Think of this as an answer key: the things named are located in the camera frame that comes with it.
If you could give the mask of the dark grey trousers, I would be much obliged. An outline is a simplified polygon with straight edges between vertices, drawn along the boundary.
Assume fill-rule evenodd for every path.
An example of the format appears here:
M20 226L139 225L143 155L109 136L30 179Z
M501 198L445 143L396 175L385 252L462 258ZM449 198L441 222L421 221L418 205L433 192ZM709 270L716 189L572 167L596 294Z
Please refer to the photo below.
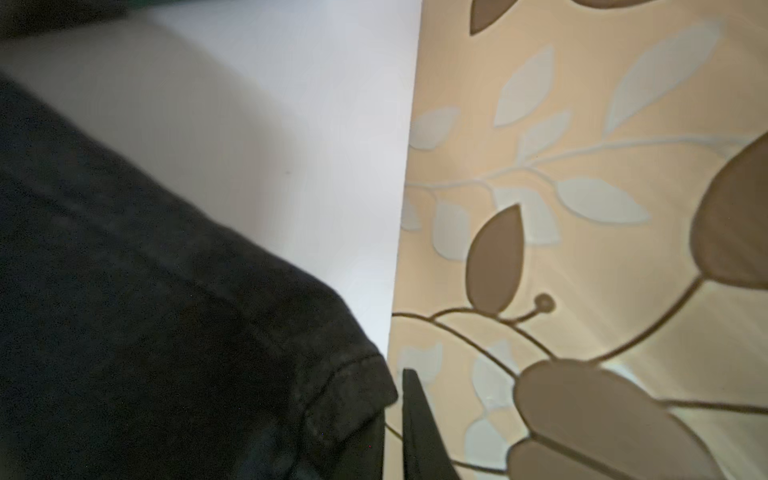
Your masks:
M1 79L1 475L342 479L397 398L342 298Z

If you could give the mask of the teal plastic basket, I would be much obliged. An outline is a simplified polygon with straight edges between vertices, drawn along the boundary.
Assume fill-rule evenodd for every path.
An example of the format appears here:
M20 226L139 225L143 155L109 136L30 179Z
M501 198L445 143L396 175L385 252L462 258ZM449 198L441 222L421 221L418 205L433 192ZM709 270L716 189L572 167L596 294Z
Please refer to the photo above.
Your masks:
M131 10L147 9L175 5L189 0L125 0L125 6Z

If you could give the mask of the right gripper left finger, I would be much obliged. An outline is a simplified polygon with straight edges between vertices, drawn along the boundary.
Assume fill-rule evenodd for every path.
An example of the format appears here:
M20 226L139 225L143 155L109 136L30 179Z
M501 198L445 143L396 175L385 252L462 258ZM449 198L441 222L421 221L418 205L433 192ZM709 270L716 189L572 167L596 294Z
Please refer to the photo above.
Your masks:
M381 480L384 440L385 414L379 412L346 441L341 452L341 478Z

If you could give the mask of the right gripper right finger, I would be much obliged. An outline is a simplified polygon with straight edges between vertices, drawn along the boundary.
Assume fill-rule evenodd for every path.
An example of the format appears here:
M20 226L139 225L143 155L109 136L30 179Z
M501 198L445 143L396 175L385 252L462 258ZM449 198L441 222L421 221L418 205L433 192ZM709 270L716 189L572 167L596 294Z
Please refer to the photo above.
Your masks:
M459 480L416 370L402 372L402 452L406 480Z

